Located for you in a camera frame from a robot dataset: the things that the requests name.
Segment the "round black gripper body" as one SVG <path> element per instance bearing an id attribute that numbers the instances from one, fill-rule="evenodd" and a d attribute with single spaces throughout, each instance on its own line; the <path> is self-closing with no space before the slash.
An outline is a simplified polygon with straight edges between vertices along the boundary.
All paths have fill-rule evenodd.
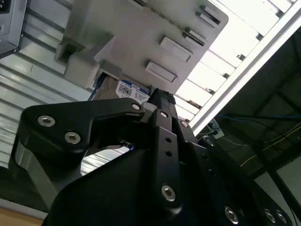
<path id="1" fill-rule="evenodd" d="M 64 188 L 46 226 L 222 226 L 224 207 L 197 158 L 130 151 Z"/>

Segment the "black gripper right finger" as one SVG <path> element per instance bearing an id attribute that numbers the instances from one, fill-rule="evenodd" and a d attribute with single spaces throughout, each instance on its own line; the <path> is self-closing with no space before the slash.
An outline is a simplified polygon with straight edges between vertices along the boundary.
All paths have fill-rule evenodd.
<path id="1" fill-rule="evenodd" d="M 197 139 L 186 121 L 178 119 L 175 99 L 164 92 L 164 106 L 180 140 L 190 170 L 192 195 L 207 226 L 291 226 L 285 211 L 229 157 L 210 136 Z"/>

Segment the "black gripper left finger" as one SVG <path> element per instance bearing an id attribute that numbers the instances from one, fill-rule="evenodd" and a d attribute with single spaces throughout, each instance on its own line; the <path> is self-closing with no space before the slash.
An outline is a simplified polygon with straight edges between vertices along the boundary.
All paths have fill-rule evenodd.
<path id="1" fill-rule="evenodd" d="M 72 182 L 130 151 L 179 154 L 164 92 L 156 89 L 147 101 L 154 110 L 130 98 L 29 107 L 21 114 L 10 164 L 29 175 L 50 210 Z"/>

